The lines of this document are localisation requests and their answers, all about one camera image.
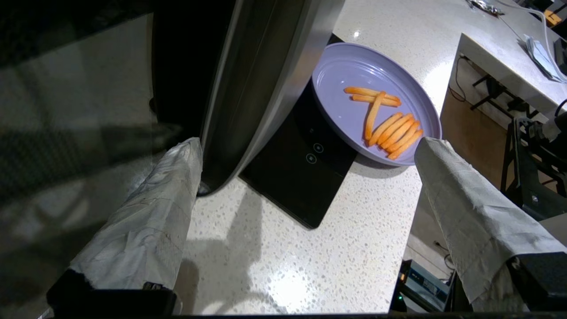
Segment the wrapped left gripper left finger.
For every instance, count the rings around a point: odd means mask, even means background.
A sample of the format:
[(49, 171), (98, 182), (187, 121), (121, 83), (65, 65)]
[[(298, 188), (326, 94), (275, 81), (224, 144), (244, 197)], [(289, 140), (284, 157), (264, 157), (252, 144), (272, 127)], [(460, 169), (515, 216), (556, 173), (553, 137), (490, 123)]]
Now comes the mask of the wrapped left gripper left finger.
[(55, 316), (172, 316), (202, 172), (200, 139), (170, 148), (49, 289)]

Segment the wrapped left gripper right finger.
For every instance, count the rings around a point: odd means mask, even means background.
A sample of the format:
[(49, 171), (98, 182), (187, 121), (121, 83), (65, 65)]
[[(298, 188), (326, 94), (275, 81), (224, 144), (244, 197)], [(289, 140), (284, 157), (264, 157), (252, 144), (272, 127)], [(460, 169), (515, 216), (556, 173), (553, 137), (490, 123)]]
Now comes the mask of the wrapped left gripper right finger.
[(506, 262), (523, 254), (564, 253), (565, 246), (460, 157), (449, 142), (420, 139), (415, 164), (473, 310), (527, 311)]

